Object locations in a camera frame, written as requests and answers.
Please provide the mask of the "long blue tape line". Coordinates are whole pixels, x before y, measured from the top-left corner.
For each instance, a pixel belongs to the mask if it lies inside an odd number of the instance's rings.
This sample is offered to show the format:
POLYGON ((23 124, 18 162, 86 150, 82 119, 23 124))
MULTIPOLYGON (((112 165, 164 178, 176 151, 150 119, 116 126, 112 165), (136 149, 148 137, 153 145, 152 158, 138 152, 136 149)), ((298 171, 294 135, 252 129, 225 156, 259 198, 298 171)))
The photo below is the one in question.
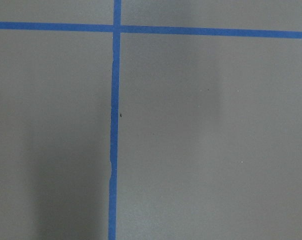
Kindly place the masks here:
POLYGON ((113 4, 112 32, 112 79, 110 109, 110 153, 111 166, 109 179, 108 239, 116 239, 117 227, 117 176, 118 176, 118 127, 119 127, 119 86, 120 86, 120 53, 121 53, 121 13, 122 1, 113 4))

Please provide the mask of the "crossing blue tape line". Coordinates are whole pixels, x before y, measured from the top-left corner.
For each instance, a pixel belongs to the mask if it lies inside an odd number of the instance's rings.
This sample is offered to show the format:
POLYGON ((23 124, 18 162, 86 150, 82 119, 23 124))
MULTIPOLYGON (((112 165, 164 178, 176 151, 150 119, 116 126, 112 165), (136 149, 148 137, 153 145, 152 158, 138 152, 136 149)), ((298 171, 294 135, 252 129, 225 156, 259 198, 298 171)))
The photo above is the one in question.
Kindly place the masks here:
POLYGON ((302 31, 0 21, 0 30, 224 36, 302 40, 302 31))

